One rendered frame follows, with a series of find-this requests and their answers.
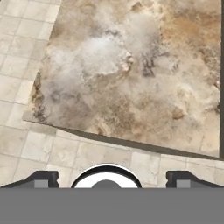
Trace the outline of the round white black-rimmed disc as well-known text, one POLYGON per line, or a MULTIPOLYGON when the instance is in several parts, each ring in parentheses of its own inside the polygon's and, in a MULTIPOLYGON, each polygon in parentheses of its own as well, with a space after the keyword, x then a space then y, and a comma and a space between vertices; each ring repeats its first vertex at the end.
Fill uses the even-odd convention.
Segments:
POLYGON ((119 164, 97 164, 83 171, 72 188, 141 188, 138 177, 119 164))

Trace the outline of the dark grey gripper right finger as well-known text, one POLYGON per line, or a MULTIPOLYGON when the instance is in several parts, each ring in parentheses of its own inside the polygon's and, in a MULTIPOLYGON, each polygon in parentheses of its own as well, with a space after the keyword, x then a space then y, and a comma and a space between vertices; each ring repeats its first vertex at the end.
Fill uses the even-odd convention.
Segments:
POLYGON ((222 188, 222 185, 199 179, 189 171, 168 171, 166 179, 167 188, 222 188))

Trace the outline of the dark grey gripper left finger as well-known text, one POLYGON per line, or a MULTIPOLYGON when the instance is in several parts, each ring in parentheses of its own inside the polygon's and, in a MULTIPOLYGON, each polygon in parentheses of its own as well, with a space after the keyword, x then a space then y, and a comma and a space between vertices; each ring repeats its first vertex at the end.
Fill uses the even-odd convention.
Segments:
POLYGON ((3 188, 58 188, 58 178, 57 171, 35 171, 25 179, 3 185, 3 188))

